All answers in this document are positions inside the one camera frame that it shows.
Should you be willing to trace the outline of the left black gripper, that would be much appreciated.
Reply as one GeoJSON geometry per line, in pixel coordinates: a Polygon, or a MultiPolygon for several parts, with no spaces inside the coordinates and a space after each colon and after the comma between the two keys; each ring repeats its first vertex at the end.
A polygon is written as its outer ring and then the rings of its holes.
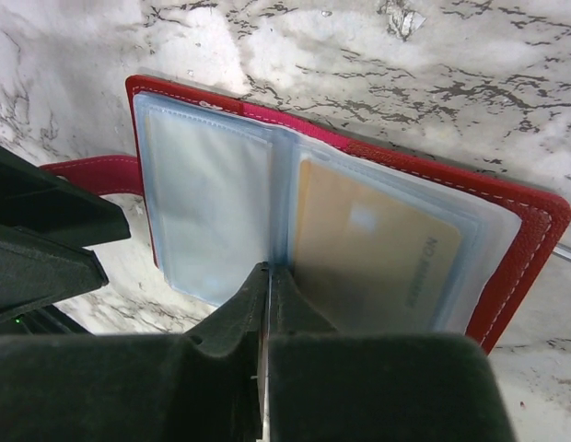
{"type": "Polygon", "coordinates": [[[0,336],[90,334],[48,305],[107,284],[96,254],[78,247],[131,237],[122,208],[0,146],[0,225],[77,246],[0,239],[0,336]]]}

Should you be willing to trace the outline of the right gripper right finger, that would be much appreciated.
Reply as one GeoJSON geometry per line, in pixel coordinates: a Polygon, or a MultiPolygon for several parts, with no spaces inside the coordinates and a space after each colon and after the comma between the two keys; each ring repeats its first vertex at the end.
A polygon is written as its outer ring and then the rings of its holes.
{"type": "Polygon", "coordinates": [[[458,334],[337,331],[284,267],[271,271],[273,441],[512,441],[484,351],[458,334]]]}

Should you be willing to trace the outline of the red leather card holder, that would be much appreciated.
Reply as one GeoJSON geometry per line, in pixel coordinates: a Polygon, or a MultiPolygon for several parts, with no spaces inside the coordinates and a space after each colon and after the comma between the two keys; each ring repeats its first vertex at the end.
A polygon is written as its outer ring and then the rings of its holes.
{"type": "Polygon", "coordinates": [[[130,76],[125,87],[135,155],[47,170],[96,194],[142,196],[154,260],[167,283],[214,306],[226,303],[258,262],[284,265],[297,283],[306,159],[459,230],[433,322],[413,332],[463,333],[485,350],[571,220],[569,203],[556,194],[372,145],[283,111],[153,76],[130,76]]]}

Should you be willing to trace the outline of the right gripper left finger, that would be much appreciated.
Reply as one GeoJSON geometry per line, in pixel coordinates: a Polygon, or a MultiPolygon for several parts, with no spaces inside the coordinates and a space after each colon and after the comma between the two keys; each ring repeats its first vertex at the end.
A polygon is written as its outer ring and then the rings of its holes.
{"type": "Polygon", "coordinates": [[[270,270],[183,334],[0,337],[0,441],[254,441],[270,270]]]}

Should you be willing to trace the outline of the gold credit card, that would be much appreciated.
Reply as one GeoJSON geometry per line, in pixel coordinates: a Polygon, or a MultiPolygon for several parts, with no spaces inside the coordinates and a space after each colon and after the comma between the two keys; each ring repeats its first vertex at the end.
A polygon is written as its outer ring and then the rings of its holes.
{"type": "Polygon", "coordinates": [[[421,332],[445,292],[462,236],[453,225],[306,159],[294,274],[342,332],[421,332]]]}

